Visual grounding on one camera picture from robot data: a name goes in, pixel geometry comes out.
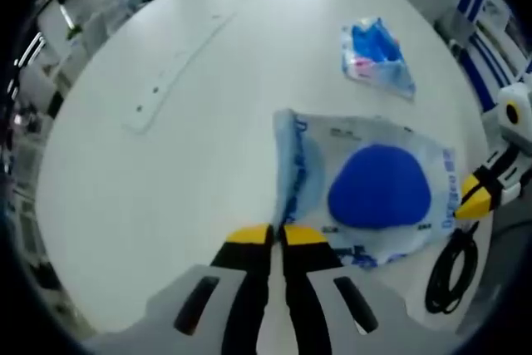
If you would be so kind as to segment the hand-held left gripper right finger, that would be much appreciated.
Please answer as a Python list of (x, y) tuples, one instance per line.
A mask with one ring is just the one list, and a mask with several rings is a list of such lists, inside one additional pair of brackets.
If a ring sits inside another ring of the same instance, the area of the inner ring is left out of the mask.
[(401, 301), (369, 275), (340, 263), (317, 230), (280, 230), (286, 303), (301, 354), (408, 354)]

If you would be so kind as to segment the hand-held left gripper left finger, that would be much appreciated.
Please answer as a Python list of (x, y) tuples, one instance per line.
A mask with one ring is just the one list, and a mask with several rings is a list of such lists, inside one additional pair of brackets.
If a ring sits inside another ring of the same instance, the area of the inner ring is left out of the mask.
[(150, 354), (255, 354), (268, 302), (273, 227), (231, 233), (208, 265), (195, 265), (149, 301)]

